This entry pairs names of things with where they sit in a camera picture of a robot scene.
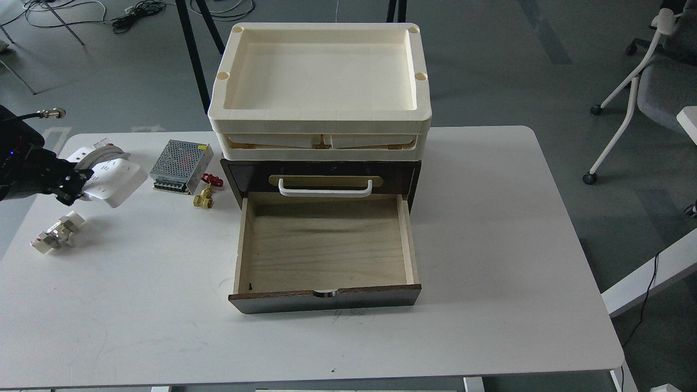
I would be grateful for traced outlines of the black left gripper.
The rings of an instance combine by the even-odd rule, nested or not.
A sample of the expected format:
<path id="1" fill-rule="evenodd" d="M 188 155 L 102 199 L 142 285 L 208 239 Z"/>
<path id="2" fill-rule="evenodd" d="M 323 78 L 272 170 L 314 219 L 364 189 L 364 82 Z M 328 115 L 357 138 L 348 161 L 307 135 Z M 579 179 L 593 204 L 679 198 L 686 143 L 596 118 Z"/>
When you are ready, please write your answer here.
<path id="1" fill-rule="evenodd" d="M 33 194 L 55 194 L 66 206 L 84 196 L 83 188 L 94 175 L 92 169 L 78 169 L 77 163 L 59 159 L 50 150 L 33 151 L 33 165 Z"/>

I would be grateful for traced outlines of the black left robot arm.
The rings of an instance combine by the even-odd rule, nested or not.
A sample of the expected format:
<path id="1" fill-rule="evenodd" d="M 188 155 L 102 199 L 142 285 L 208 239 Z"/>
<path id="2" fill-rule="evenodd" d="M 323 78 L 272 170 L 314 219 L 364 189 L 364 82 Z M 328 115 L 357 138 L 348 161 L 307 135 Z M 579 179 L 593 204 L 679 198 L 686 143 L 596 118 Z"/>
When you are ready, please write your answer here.
<path id="1" fill-rule="evenodd" d="M 32 118 L 63 118 L 65 110 L 15 115 L 2 106 L 1 112 L 1 200 L 55 194 L 60 203 L 70 206 L 84 196 L 84 185 L 94 172 L 57 158 L 44 148 L 43 136 L 25 124 Z"/>

